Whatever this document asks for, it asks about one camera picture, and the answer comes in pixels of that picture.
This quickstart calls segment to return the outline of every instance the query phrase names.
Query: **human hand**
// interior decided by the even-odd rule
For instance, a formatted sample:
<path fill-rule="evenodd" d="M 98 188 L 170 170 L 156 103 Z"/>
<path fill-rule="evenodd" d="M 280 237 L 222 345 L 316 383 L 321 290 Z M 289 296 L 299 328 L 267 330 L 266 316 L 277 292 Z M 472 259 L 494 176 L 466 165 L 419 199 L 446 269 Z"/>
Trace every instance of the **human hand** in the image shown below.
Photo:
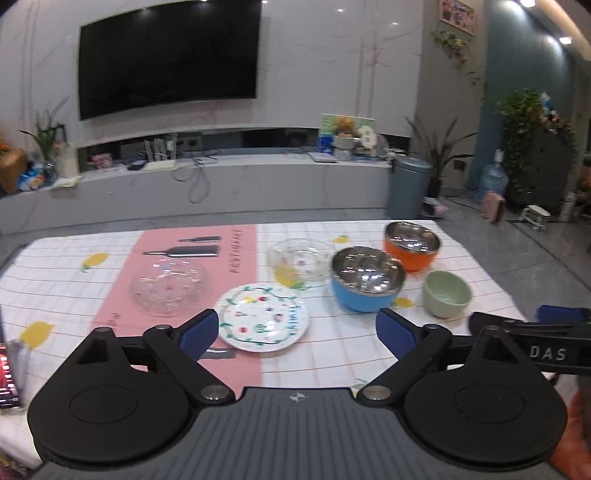
<path fill-rule="evenodd" d="M 550 459 L 570 480 L 591 480 L 591 452 L 585 440 L 579 392 L 570 401 L 566 429 Z"/>

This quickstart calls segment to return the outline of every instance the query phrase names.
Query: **white checkered tablecloth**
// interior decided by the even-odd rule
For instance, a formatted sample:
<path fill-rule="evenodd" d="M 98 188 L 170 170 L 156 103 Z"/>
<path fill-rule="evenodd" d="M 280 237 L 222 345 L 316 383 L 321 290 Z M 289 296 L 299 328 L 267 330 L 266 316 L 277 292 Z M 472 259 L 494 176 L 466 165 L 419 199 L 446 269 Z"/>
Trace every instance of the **white checkered tablecloth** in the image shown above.
<path fill-rule="evenodd" d="M 258 226 L 258 279 L 274 281 L 267 265 L 267 249 L 290 238 L 313 238 L 329 244 L 338 236 L 349 242 L 335 245 L 336 249 L 365 245 L 383 248 L 384 229 L 391 220 L 364 222 L 272 223 Z M 424 273 L 407 277 L 400 297 L 414 303 L 412 308 L 393 307 L 417 325 L 442 323 L 453 333 L 469 335 L 466 316 L 472 312 L 487 312 L 525 320 L 511 297 L 503 291 L 484 269 L 458 242 L 446 235 L 435 222 L 416 221 L 435 232 L 442 248 L 432 270 L 453 271 L 472 288 L 474 298 L 465 313 L 458 318 L 442 321 L 423 307 L 421 286 Z M 357 387 L 373 380 L 391 366 L 395 357 L 378 340 L 375 333 L 375 313 L 355 313 L 343 307 L 335 298 L 329 283 L 301 293 L 310 311 L 310 328 L 292 348 L 263 355 L 263 385 L 265 387 Z"/>
<path fill-rule="evenodd" d="M 257 226 L 258 280 L 273 281 L 266 265 L 267 248 L 289 238 L 314 238 L 327 243 L 345 235 L 353 245 L 382 248 L 388 220 L 360 222 L 275 223 Z M 441 238 L 443 246 L 432 268 L 450 270 L 471 286 L 473 311 L 524 319 L 507 295 L 459 243 L 430 221 L 420 223 Z M 48 340 L 31 356 L 24 389 L 28 403 L 82 339 L 90 332 L 92 319 L 109 294 L 127 256 L 142 232 L 45 238 L 28 246 L 0 279 L 0 304 L 7 339 L 16 339 L 27 325 L 43 321 L 54 325 Z M 93 269 L 81 270 L 82 262 L 96 252 L 109 258 Z M 399 297 L 414 306 L 398 310 L 408 320 L 424 325 L 444 323 L 452 332 L 467 334 L 465 315 L 442 322 L 422 307 L 424 274 L 409 275 Z M 375 314 L 359 314 L 343 308 L 334 298 L 330 284 L 301 293 L 311 315 L 310 328 L 290 349 L 264 355 L 265 387 L 356 387 L 375 378 L 395 362 L 375 334 Z M 25 413 L 0 414 L 0 449 L 16 460 L 37 466 Z"/>
<path fill-rule="evenodd" d="M 34 322 L 54 326 L 45 343 L 31 354 L 21 392 L 26 404 L 88 335 L 92 319 L 141 234 L 43 238 L 24 249 L 5 271 L 0 304 L 7 340 L 18 339 Z M 83 272 L 83 261 L 96 252 L 106 252 L 109 258 L 92 273 Z M 27 466 L 40 463 L 26 412 L 0 414 L 0 450 Z"/>

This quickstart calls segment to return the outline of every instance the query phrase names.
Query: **dining table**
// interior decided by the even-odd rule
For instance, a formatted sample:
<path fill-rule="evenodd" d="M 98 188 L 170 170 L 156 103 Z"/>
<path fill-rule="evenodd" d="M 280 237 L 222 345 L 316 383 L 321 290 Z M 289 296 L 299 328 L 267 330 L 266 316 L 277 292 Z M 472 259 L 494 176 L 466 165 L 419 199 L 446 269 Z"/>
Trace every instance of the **dining table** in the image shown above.
<path fill-rule="evenodd" d="M 30 352 L 21 411 L 0 414 L 0 449 L 35 468 L 41 460 L 27 424 L 26 407 L 62 362 L 96 327 L 118 336 L 138 336 L 157 324 L 178 326 L 237 286 L 276 283 L 268 250 L 288 239 L 313 239 L 334 252 L 352 246 L 383 249 L 391 220 L 266 223 L 198 226 L 73 235 L 36 240 L 22 249 L 0 278 L 5 337 L 15 340 L 36 323 L 47 325 L 47 339 Z M 428 270 L 445 270 L 465 280 L 472 301 L 460 315 L 439 319 L 424 307 L 422 283 L 427 271 L 408 273 L 391 309 L 416 325 L 439 323 L 456 335 L 469 335 L 467 318 L 485 312 L 525 320 L 513 299 L 476 262 L 470 252 L 431 220 L 415 223 L 433 231 L 441 248 Z M 134 300 L 134 281 L 154 262 L 174 259 L 177 247 L 208 247 L 211 254 L 191 258 L 200 265 L 204 292 L 197 306 L 161 318 Z M 379 341 L 375 313 L 359 313 L 340 304 L 330 281 L 293 290 L 309 313 L 305 334 L 275 352 L 237 351 L 223 339 L 200 362 L 239 397 L 243 387 L 348 387 L 353 393 L 397 359 Z"/>

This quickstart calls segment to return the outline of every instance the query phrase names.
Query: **metal screw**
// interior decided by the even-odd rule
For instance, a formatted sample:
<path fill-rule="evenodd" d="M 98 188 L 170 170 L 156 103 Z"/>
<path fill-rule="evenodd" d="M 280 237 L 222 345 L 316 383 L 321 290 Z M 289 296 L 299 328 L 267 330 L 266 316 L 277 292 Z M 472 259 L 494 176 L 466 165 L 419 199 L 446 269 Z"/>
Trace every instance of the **metal screw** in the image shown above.
<path fill-rule="evenodd" d="M 372 385 L 370 387 L 365 387 L 363 390 L 363 395 L 365 398 L 374 401 L 386 400 L 392 392 L 388 387 L 384 387 L 383 385 Z"/>
<path fill-rule="evenodd" d="M 208 385 L 201 390 L 201 396 L 207 400 L 224 400 L 230 394 L 230 389 L 225 385 Z"/>

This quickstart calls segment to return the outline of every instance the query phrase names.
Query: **white marble wall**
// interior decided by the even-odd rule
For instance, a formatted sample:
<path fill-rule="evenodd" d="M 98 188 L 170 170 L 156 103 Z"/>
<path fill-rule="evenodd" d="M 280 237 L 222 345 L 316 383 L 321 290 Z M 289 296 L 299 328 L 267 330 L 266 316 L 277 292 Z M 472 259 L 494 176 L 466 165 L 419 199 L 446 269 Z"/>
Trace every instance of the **white marble wall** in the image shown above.
<path fill-rule="evenodd" d="M 410 136 L 423 29 L 421 0 L 268 0 L 254 100 L 161 105 L 80 121 L 79 28 L 155 0 L 18 0 L 0 19 L 0 128 L 19 129 L 68 96 L 59 120 L 78 146 L 140 135 L 230 127 L 319 127 L 322 113 L 374 117 Z"/>

